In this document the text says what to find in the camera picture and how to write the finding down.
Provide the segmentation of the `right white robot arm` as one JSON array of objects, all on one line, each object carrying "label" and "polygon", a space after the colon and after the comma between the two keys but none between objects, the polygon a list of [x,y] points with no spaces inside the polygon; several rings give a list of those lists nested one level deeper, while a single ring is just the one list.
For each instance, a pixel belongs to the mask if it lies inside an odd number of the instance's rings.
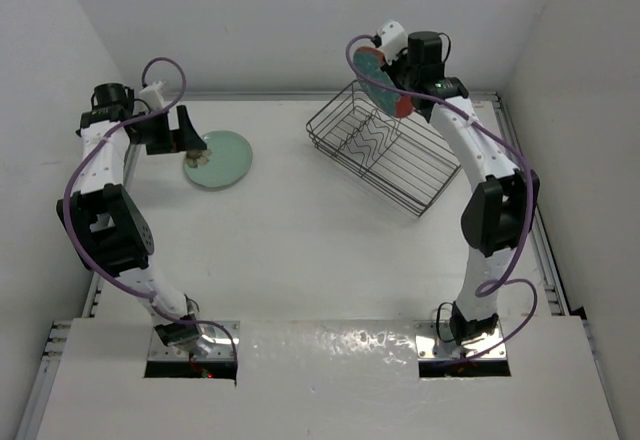
[{"label": "right white robot arm", "polygon": [[393,22],[379,36],[392,84],[446,141],[471,188],[461,216],[469,256],[449,319],[452,339],[461,345],[497,325],[497,292],[524,249],[539,179],[516,150],[482,125],[463,82],[446,75],[441,34],[408,33]]}]

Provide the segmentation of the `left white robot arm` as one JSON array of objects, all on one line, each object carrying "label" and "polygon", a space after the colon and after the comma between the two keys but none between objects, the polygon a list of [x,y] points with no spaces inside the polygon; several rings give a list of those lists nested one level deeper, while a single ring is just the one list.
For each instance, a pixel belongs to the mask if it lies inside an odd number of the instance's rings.
[{"label": "left white robot arm", "polygon": [[59,200],[56,209],[73,232],[85,267],[136,297],[165,347],[191,355],[203,338],[196,323],[199,308],[154,266],[151,229],[125,187],[131,146],[142,145],[158,155],[190,152],[204,144],[183,106],[177,109],[177,129],[171,129],[162,110],[163,87],[161,82],[140,91],[119,83],[95,87],[77,131],[83,167],[68,199]]}]

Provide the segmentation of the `light green flower plate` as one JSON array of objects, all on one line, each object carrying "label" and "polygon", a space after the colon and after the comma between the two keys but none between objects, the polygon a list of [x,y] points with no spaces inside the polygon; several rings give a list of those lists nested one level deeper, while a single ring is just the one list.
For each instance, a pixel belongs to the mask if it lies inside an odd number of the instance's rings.
[{"label": "light green flower plate", "polygon": [[213,190],[228,188],[243,179],[253,163],[250,143],[240,134],[212,131],[203,136],[204,151],[187,152],[183,159],[186,177],[199,187]]}]

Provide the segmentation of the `red blue flower plate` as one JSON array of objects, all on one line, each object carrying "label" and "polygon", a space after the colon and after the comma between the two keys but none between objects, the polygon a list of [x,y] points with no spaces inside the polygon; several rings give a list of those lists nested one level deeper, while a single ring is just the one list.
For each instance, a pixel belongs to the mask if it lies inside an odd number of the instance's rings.
[{"label": "red blue flower plate", "polygon": [[384,70],[384,55],[373,47],[358,47],[351,58],[363,91],[384,114],[402,119],[414,110],[411,97],[396,92],[397,87]]}]

